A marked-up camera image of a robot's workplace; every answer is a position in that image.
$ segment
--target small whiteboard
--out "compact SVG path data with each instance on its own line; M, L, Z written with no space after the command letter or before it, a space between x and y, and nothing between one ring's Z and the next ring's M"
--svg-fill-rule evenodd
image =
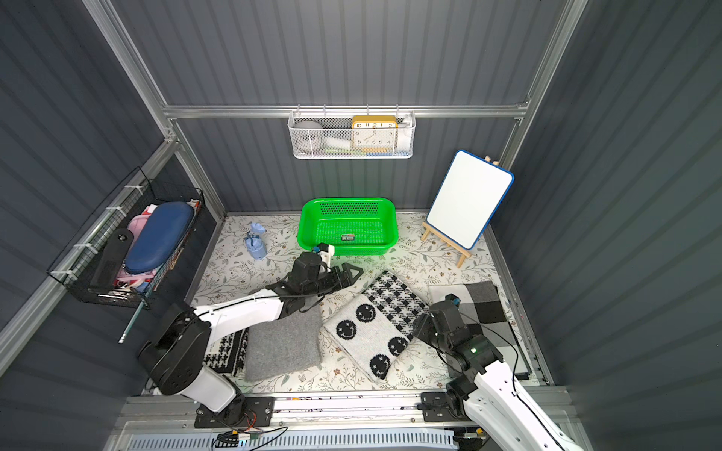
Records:
M470 250L513 181L511 172L460 150L441 183L426 222Z

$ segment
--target blue pencil case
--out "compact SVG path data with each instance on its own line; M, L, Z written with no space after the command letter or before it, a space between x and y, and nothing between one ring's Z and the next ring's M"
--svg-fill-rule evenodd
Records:
M129 274L141 274L162 265L183 239L192 219L193 207L187 203L161 203L128 251L126 271Z

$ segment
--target blue whiteboard frame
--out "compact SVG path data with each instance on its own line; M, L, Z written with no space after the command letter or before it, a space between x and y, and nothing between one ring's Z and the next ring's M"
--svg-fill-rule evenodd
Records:
M463 150L463 149L459 149L459 150L456 151L456 153L453 155L453 159L451 159L451 163L452 163L452 164L453 164L453 161L456 159L456 155L458 155L459 153L462 153L462 152L463 152L464 154L471 155L472 157L474 157L474 158L476 158L476 159L478 159L478 160L483 161L483 162L486 163L487 165L493 166L493 167L495 167L496 169L502 170L502 171L506 172L507 174L511 175L511 183L509 183L509 186L506 187L506 190L504 191L504 194L503 194L503 195L501 196L501 198L499 199L499 202L496 204L496 207L494 207L494 211L492 211L491 215L489 216L489 219L487 219L487 221L486 221L486 223L484 224L484 226L482 227L481 231L479 231L479 234L477 235L477 238L475 239L474 244L472 244L470 248L465 248L463 245L460 245L458 242L456 242L456 240L454 240L453 238L445 235L449 240L454 241L454 242L457 244L457 246L459 246L460 248L465 249L465 250L472 250L472 249L474 249L474 246L476 246L477 243L479 242L479 238L482 236L482 233L484 233L484 230L487 228L487 225L489 225L489 223L490 223L491 220L492 220L492 217L494 217L494 214L495 214L496 211L499 209L499 205L501 205L501 202L504 200L504 197L506 197L506 193L509 192L509 188L511 188L511 186L514 184L514 174L512 174L512 173L509 172L509 171L507 171L507 170L504 169L503 167L499 167L499 166L497 166L497 165L492 165L492 164L489 163L487 160L485 160L485 159L483 159L483 158L481 158L481 157L478 157L477 155L474 155L474 154L472 154L471 152L467 152L466 150ZM439 187L439 191L441 191L441 188L444 186L444 182L446 181L446 178L447 178L448 175L449 175L449 171L451 171L451 165L449 165L449 168L446 170L446 175L444 175L444 180L441 182L441 186ZM436 199L437 199L438 197L439 197L439 193L438 193L438 191L437 191L437 192L436 192L436 197L434 197L434 201L431 203L431 208L429 209L429 212L431 212L431 210L434 208L434 204L436 203ZM434 228L435 228L436 230L438 230L439 232L444 233L443 230L438 229L434 224L431 224L430 222L428 222L428 218L429 218L429 215L428 215L428 214L426 215L426 218L427 218L427 224L429 224L431 227L434 227Z

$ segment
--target yellow alarm clock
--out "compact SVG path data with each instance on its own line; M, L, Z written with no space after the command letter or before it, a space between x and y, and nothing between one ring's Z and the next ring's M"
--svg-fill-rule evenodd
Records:
M354 147L364 152L392 152L398 127L394 115L356 115L351 125Z

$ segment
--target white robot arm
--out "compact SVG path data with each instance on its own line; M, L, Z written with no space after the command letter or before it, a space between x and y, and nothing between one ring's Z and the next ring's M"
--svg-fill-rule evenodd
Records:
M477 373L477 389L464 401L464 413L504 451L583 451L539 407L521 384L512 385L511 368L493 362Z
M355 284L363 270L349 263L331 268L333 253L333 246L320 244L316 252L302 253L282 280L245 297L194 310L173 305L162 319L160 332L141 349L141 365L164 395L188 396L205 405L222 424L238 424L245 397L203 363L206 351L226 335L297 312L309 297Z
M429 311L414 323L414 336L463 373L446 385L445 404L453 416L467 416L504 451L583 451L518 383L480 324L464 324L451 299Z

